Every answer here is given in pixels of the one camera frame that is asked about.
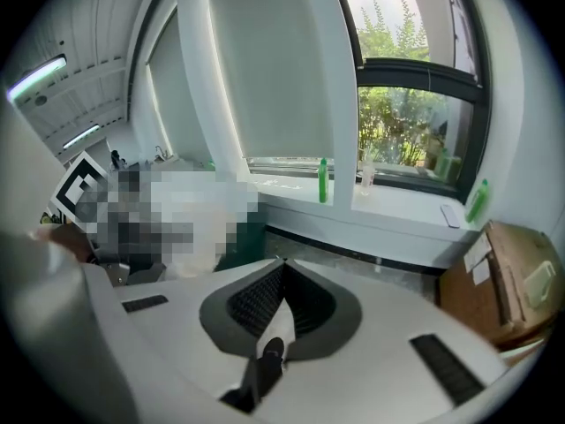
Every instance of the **roller blind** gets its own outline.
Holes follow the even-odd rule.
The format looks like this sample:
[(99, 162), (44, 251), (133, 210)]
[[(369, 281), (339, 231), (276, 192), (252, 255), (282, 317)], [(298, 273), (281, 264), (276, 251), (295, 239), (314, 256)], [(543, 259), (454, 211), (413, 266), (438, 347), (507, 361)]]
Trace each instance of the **roller blind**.
[(206, 165), (211, 156), (186, 79), (176, 13), (163, 29), (149, 67), (162, 124), (174, 153)]
[(245, 157), (333, 157), (319, 39), (307, 0), (210, 0)]

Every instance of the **faucet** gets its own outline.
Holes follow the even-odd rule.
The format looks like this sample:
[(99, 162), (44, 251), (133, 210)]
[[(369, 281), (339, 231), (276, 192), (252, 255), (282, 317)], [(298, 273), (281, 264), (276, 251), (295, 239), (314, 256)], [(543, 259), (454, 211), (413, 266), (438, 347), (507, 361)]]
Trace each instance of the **faucet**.
[(155, 146), (155, 151), (157, 152), (157, 154), (161, 154), (161, 159), (163, 160), (167, 160), (169, 158), (169, 152), (167, 151), (167, 149), (165, 149), (165, 152), (162, 152), (162, 148), (157, 145)]

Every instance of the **black baseboard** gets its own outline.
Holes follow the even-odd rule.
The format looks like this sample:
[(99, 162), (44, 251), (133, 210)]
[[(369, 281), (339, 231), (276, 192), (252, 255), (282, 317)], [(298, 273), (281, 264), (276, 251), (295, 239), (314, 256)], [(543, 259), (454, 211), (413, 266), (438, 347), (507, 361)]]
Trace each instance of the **black baseboard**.
[(275, 228), (274, 226), (267, 225), (266, 229), (267, 231), (276, 234), (277, 236), (295, 240), (296, 242), (300, 242), (301, 244), (313, 246), (314, 248), (319, 248), (320, 250), (329, 251), (330, 253), (339, 254), (340, 256), (345, 256), (351, 259), (357, 259), (358, 261), (378, 264), (383, 267), (389, 267), (391, 269), (405, 270), (431, 276), (441, 276), (441, 274), (445, 271), (445, 269), (437, 269), (435, 267), (427, 267), (423, 265), (410, 264), (408, 262), (394, 261), (392, 259), (378, 258), (377, 256), (372, 256), (371, 254), (360, 253), (359, 251), (348, 250), (347, 248), (330, 245), (326, 242), (320, 242), (319, 240), (314, 240), (313, 238), (299, 236), (292, 232)]

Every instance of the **pixelated area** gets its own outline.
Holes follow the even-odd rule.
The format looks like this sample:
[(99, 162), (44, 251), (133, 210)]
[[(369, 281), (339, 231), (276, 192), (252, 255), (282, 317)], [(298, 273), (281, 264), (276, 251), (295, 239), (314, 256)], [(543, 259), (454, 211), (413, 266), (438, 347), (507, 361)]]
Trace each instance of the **pixelated area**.
[(167, 266), (166, 278), (214, 271), (259, 210), (254, 185), (212, 171), (127, 170), (88, 184), (75, 213), (98, 249)]

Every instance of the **white label on box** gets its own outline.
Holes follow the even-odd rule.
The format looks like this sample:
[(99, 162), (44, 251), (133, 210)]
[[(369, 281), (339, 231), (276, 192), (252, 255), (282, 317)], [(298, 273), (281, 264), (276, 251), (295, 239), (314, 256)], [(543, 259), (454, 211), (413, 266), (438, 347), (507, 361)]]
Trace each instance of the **white label on box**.
[(481, 284), (483, 281), (486, 281), (490, 277), (491, 271), (488, 269), (488, 259), (480, 262), (473, 269), (473, 282), (475, 283), (475, 285)]
[(491, 244), (488, 243), (488, 237), (483, 232), (463, 258), (465, 270), (470, 272), (492, 249)]

